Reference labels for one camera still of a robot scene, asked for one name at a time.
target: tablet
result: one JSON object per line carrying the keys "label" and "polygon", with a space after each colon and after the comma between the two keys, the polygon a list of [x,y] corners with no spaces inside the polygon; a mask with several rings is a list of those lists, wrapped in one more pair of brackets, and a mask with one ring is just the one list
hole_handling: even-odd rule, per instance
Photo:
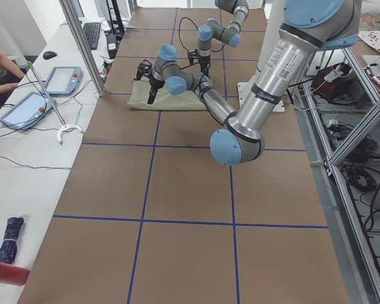
{"label": "tablet", "polygon": [[79,66],[55,66],[45,81],[45,88],[51,96],[68,96],[76,90],[80,78]]}
{"label": "tablet", "polygon": [[12,129],[27,130],[45,116],[50,109],[52,109],[52,104],[47,97],[37,92],[31,92],[4,114],[0,118],[0,122]]}

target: folded umbrella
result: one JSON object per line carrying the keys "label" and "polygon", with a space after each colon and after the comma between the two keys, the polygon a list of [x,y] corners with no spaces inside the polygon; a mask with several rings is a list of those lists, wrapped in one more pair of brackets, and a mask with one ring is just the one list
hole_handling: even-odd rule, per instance
{"label": "folded umbrella", "polygon": [[11,217],[7,220],[7,228],[4,233],[3,244],[0,248],[0,262],[11,264],[17,254],[17,239],[24,219]]}

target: reacher grabber tool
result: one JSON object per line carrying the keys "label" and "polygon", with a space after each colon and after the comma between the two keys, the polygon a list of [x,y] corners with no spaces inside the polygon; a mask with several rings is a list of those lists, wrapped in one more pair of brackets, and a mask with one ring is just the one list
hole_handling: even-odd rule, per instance
{"label": "reacher grabber tool", "polygon": [[42,90],[45,92],[45,95],[48,97],[48,100],[51,103],[53,110],[55,111],[56,115],[58,116],[58,118],[59,118],[59,120],[60,120],[60,122],[62,124],[62,126],[58,130],[58,133],[56,133],[56,138],[58,139],[59,144],[63,144],[63,141],[62,141],[62,133],[63,132],[66,132],[66,131],[69,131],[69,130],[73,130],[74,128],[76,128],[77,130],[79,130],[80,133],[83,133],[82,129],[78,125],[70,125],[69,123],[65,122],[65,119],[63,119],[61,113],[58,111],[57,107],[53,103],[53,100],[52,100],[51,96],[49,95],[48,91],[46,90],[46,87],[42,83],[42,80],[39,78],[39,76],[35,72],[35,68],[32,65],[31,61],[28,62],[28,66],[30,67],[32,73],[34,73],[34,76],[38,80],[39,85],[41,86]]}

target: red bottle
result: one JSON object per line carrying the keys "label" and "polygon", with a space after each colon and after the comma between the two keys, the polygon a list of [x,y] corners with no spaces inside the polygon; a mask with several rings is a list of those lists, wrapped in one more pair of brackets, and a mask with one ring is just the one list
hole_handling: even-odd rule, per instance
{"label": "red bottle", "polygon": [[29,269],[0,262],[0,283],[22,286],[29,274]]}

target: computer mouse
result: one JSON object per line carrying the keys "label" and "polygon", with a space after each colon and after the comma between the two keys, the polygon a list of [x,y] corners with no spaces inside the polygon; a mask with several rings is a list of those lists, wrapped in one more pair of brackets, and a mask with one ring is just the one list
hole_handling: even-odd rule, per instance
{"label": "computer mouse", "polygon": [[42,57],[45,59],[45,60],[48,60],[48,59],[51,59],[51,58],[54,58],[55,56],[57,56],[58,54],[56,54],[54,51],[46,51]]}

